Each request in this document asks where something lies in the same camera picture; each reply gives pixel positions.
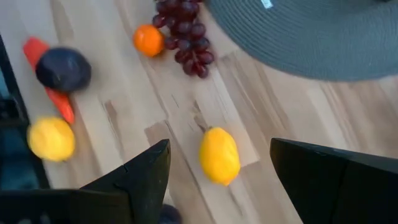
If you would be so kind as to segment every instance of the round woven placemat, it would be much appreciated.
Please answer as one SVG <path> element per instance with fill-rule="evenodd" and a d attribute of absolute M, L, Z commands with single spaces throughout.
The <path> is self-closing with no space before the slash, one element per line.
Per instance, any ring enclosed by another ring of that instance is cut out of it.
<path fill-rule="evenodd" d="M 234 42 L 276 69 L 332 81 L 398 73 L 396 0 L 206 0 L 206 5 Z"/>

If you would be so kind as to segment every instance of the grapes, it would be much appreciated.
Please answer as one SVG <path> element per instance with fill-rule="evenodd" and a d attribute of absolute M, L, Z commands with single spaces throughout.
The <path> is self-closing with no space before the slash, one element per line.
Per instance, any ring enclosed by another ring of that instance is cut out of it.
<path fill-rule="evenodd" d="M 195 73 L 199 76 L 199 78 L 206 78 L 209 75 L 209 69 L 206 67 L 206 65 L 197 63 L 195 65 Z"/>
<path fill-rule="evenodd" d="M 188 51 L 188 50 L 191 49 L 191 42 L 189 40 L 184 40 L 184 39 L 179 40 L 178 41 L 178 48 L 181 51 Z"/>
<path fill-rule="evenodd" d="M 174 60 L 177 63 L 184 63 L 189 59 L 192 59 L 193 55 L 192 52 L 184 52 L 179 50 L 175 55 L 174 55 Z"/>
<path fill-rule="evenodd" d="M 192 28 L 192 23 L 191 22 L 181 22 L 178 25 L 177 30 L 181 33 L 181 34 L 186 34 L 189 33 L 191 31 Z"/>
<path fill-rule="evenodd" d="M 166 25 L 165 19 L 166 19 L 166 18 L 165 18 L 164 16 L 158 14 L 158 15 L 156 15 L 156 16 L 154 16 L 154 17 L 152 18 L 152 24 L 153 24 L 154 27 L 156 27 L 156 28 L 161 28 L 161 27 L 163 27 L 164 25 Z"/>
<path fill-rule="evenodd" d="M 170 36 L 164 39 L 164 47 L 169 50 L 178 48 L 174 59 L 182 64 L 187 75 L 206 78 L 209 69 L 206 65 L 215 60 L 208 51 L 209 40 L 205 37 L 206 27 L 197 17 L 202 0 L 156 0 L 158 14 L 152 18 L 156 28 L 167 26 Z"/>
<path fill-rule="evenodd" d="M 200 37 L 203 37 L 206 33 L 206 27 L 202 23 L 197 23 L 192 26 L 191 30 L 191 36 L 194 39 L 199 39 Z"/>
<path fill-rule="evenodd" d="M 156 11 L 160 14 L 167 14 L 169 10 L 167 9 L 165 2 L 159 1 L 156 3 Z"/>
<path fill-rule="evenodd" d="M 199 60 L 201 63 L 203 63 L 203 64 L 205 64 L 205 65 L 208 65 L 208 64 L 210 64 L 211 62 L 214 62 L 214 56 L 213 56 L 213 54 L 210 53 L 210 52 L 207 52 L 207 51 L 201 52 L 201 53 L 197 54 L 197 58 L 198 58 L 198 60 Z"/>
<path fill-rule="evenodd" d="M 210 42 L 206 37 L 202 37 L 201 39 L 195 41 L 193 43 L 193 50 L 195 52 L 203 52 L 209 48 Z"/>
<path fill-rule="evenodd" d="M 194 61 L 193 59 L 188 59 L 183 65 L 182 70 L 184 70 L 185 74 L 187 75 L 194 75 Z"/>
<path fill-rule="evenodd" d="M 180 1 L 179 0 L 166 0 L 165 4 L 168 9 L 176 9 L 179 7 Z"/>
<path fill-rule="evenodd" d="M 178 39 L 176 37 L 168 37 L 164 40 L 164 47 L 169 50 L 177 48 Z"/>
<path fill-rule="evenodd" d="M 196 2 L 181 3 L 181 13 L 186 16 L 195 15 L 199 11 L 199 5 Z"/>
<path fill-rule="evenodd" d="M 177 19 L 175 17 L 170 16 L 170 17 L 166 18 L 166 25 L 169 29 L 173 29 L 174 26 L 176 25 L 176 23 L 177 23 Z"/>

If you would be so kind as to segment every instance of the wooden table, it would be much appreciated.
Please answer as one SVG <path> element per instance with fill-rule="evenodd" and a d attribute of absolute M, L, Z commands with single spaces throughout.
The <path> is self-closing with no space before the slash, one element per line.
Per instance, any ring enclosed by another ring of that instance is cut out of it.
<path fill-rule="evenodd" d="M 170 138 L 167 198 L 185 223 L 300 223 L 271 164 L 271 137 L 398 157 L 396 78 L 325 83 L 287 75 L 246 55 L 204 8 L 218 59 L 208 79 L 191 78 L 174 53 L 149 59 L 132 46 L 133 30 L 154 14 L 152 1 L 0 1 L 0 33 L 31 121 L 57 112 L 22 53 L 28 36 L 77 48 L 93 67 L 90 86 L 72 96 L 76 153 L 44 162 L 52 187 L 80 187 Z M 210 183 L 198 162 L 209 126 L 228 130 L 239 147 L 243 168 L 227 188 Z"/>

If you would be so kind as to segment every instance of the lemon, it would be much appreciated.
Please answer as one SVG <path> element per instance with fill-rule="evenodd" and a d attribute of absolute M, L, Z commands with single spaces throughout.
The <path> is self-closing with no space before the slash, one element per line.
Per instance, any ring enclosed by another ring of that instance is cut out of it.
<path fill-rule="evenodd" d="M 28 144 L 39 158 L 63 161 L 75 150 L 75 136 L 68 123 L 57 117 L 40 118 L 27 133 Z"/>
<path fill-rule="evenodd" d="M 206 176 L 217 184 L 228 186 L 241 169 L 235 140 L 222 128 L 205 133 L 199 158 Z"/>

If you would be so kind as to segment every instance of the carrot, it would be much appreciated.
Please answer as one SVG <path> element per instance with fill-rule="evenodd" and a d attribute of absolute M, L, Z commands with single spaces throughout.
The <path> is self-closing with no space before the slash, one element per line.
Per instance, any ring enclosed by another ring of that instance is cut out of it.
<path fill-rule="evenodd" d="M 37 62 L 39 62 L 41 56 L 49 49 L 49 45 L 44 41 L 36 38 L 29 37 L 25 43 L 23 49 L 27 60 L 30 63 L 33 71 L 36 70 Z M 45 87 L 45 91 L 49 96 L 50 100 L 59 110 L 65 121 L 72 124 L 75 122 L 75 115 L 73 114 L 72 107 L 69 102 L 69 98 L 66 94 L 55 91 L 51 88 Z"/>

